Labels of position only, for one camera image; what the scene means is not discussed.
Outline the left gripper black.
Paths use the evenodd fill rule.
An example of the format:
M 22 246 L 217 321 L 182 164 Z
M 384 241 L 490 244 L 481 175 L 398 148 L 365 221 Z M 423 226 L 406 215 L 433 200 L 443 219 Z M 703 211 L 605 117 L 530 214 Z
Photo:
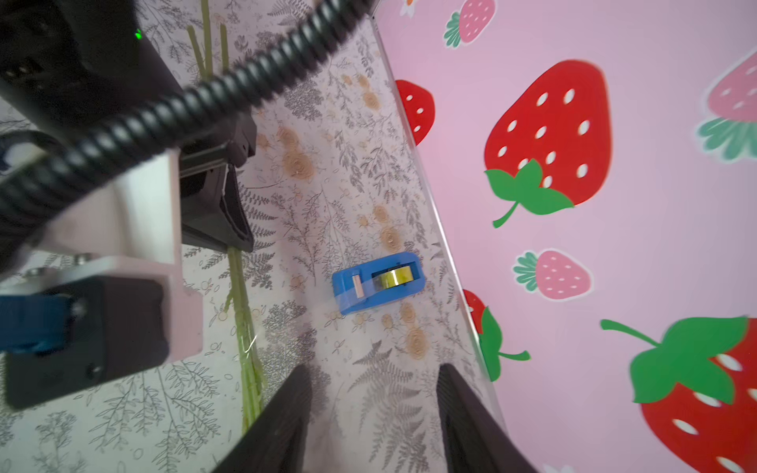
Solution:
M 242 206 L 236 169 L 255 155 L 257 126 L 248 114 L 218 122 L 181 147 L 181 239 L 183 244 L 226 253 L 254 250 L 254 235 Z

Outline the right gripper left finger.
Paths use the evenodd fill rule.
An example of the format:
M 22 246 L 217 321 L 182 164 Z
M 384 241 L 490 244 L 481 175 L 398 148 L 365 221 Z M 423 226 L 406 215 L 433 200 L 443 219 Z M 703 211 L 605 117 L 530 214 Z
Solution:
M 312 401 L 310 370 L 297 366 L 214 471 L 302 472 Z

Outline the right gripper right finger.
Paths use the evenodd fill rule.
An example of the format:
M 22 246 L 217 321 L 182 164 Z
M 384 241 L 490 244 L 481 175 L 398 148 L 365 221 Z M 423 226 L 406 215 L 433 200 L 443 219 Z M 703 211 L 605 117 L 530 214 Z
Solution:
M 437 398 L 449 472 L 535 472 L 452 364 L 440 366 Z

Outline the pink flower bouquet green stems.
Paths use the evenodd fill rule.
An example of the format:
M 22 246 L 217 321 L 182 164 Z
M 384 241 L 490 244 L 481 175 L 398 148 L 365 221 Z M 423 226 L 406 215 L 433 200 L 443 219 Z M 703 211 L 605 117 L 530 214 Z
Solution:
M 206 82 L 214 77 L 214 54 L 212 39 L 212 21 L 208 0 L 200 1 L 202 16 L 202 37 L 199 41 L 193 26 L 186 28 L 192 44 L 199 80 Z M 242 268 L 242 251 L 230 248 L 227 251 L 230 265 L 231 291 L 227 306 L 234 306 L 236 335 L 241 365 L 242 392 L 242 432 L 245 434 L 260 417 L 263 411 L 264 376 L 262 364 L 257 354 L 256 334 L 252 322 L 252 311 L 248 300 L 248 290 Z

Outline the blue tape dispenser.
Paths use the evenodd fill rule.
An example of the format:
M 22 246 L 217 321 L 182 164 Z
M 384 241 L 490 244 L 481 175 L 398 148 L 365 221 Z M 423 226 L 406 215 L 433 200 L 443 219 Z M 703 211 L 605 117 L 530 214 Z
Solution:
M 426 276 L 420 258 L 402 252 L 338 271 L 332 285 L 341 315 L 349 315 L 420 293 Z

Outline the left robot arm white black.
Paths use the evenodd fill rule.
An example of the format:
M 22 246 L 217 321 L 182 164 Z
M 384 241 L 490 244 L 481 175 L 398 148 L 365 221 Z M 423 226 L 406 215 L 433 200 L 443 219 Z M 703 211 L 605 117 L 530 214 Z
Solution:
M 1 181 L 2 270 L 92 192 L 306 80 L 372 8 L 323 1 L 272 47 L 184 89 L 140 39 L 130 1 L 3 2 L 1 96 L 32 128 L 1 147 L 43 155 Z

